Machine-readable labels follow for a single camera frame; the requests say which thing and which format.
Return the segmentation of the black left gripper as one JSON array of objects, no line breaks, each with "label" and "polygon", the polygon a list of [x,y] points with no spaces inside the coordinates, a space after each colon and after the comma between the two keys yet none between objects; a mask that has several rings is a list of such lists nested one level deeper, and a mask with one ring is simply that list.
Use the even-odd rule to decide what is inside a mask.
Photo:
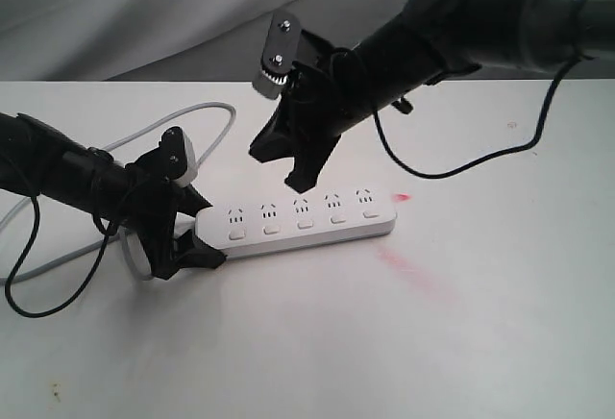
[{"label": "black left gripper", "polygon": [[178,212],[195,218],[212,203],[193,185],[179,187],[162,174],[159,148],[109,165],[108,191],[108,219],[137,234],[153,277],[168,280],[179,269],[216,269],[226,261],[192,229],[174,239]]}]

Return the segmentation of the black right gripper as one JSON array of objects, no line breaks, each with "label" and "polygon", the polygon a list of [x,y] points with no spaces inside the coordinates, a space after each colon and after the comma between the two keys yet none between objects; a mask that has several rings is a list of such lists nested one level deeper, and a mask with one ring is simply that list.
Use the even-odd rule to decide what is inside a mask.
[{"label": "black right gripper", "polygon": [[294,159],[284,183],[316,187],[341,135],[370,116],[366,66],[357,52],[303,30],[282,99],[249,146],[260,163]]}]

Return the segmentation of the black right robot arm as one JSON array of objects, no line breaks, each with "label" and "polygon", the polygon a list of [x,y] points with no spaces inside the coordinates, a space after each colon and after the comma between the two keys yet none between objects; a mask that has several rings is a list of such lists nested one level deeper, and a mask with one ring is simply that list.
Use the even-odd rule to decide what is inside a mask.
[{"label": "black right robot arm", "polygon": [[341,136],[385,107],[410,113],[419,86],[484,67],[553,75],[614,55],[614,0],[407,0],[353,48],[273,13],[254,89],[277,102],[252,141],[255,160],[293,159],[286,184],[304,193]]}]

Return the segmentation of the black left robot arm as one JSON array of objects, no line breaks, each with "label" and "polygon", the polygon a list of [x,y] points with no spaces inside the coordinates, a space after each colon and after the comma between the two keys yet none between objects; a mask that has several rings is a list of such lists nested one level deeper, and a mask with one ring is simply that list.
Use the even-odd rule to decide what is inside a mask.
[{"label": "black left robot arm", "polygon": [[192,230],[174,234],[178,214],[195,217],[210,206],[191,184],[196,175],[191,142],[178,126],[153,150],[120,164],[31,116],[1,117],[2,189],[42,194],[136,233],[159,279],[185,268],[214,269],[226,259]]}]

